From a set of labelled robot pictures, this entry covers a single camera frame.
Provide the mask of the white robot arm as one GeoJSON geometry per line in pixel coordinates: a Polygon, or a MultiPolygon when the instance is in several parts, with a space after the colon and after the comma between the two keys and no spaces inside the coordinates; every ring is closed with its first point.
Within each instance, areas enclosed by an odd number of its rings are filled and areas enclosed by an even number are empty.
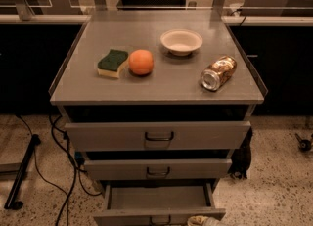
{"type": "Polygon", "coordinates": [[[207,216],[191,216],[187,220],[188,226],[227,226],[226,224],[222,223],[221,221],[207,216]]]}

